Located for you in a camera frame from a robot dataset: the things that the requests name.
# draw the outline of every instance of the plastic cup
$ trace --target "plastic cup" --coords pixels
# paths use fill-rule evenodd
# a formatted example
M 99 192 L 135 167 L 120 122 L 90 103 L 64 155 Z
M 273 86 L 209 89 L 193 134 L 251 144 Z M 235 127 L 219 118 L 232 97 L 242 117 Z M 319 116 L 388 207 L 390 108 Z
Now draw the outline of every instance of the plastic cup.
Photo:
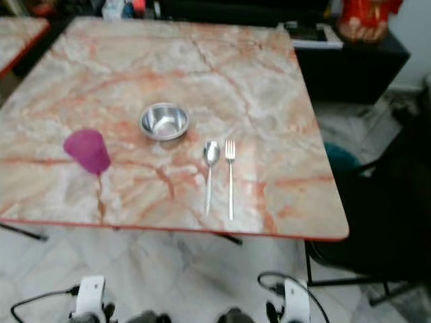
M 63 147 L 75 161 L 90 173 L 100 175 L 110 165 L 105 142 L 97 130 L 76 131 L 66 139 Z

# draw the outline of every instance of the spoon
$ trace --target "spoon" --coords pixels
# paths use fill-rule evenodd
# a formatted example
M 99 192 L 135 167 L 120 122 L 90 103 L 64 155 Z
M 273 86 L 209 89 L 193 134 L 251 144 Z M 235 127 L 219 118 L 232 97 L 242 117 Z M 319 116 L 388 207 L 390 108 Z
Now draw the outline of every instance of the spoon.
M 207 193 L 205 195 L 205 213 L 209 214 L 209 206 L 211 205 L 211 185 L 212 175 L 211 169 L 216 164 L 220 157 L 220 148 L 217 141 L 207 141 L 203 148 L 203 160 L 208 165 Z

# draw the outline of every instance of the stainless steel bowl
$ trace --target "stainless steel bowl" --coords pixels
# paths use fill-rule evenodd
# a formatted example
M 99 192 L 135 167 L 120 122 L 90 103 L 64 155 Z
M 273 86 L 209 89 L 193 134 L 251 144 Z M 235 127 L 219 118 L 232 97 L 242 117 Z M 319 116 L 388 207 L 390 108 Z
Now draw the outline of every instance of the stainless steel bowl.
M 144 134 L 154 140 L 178 138 L 190 125 L 190 116 L 172 103 L 156 103 L 141 115 L 139 125 Z

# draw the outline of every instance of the fork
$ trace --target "fork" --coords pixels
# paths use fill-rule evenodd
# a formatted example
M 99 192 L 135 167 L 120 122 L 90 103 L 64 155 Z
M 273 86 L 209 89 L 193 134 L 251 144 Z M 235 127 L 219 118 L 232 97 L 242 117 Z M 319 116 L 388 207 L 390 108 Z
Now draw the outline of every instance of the fork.
M 229 164 L 229 220 L 234 219 L 234 192 L 232 183 L 232 163 L 235 160 L 235 140 L 226 140 L 224 144 L 226 161 Z

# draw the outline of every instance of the black cabinet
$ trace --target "black cabinet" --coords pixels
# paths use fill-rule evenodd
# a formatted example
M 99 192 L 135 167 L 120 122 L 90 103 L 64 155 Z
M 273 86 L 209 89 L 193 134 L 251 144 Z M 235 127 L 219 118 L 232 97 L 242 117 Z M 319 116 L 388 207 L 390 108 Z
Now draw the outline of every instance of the black cabinet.
M 343 49 L 296 49 L 312 100 L 373 104 L 409 59 L 391 33 L 380 44 L 345 44 Z

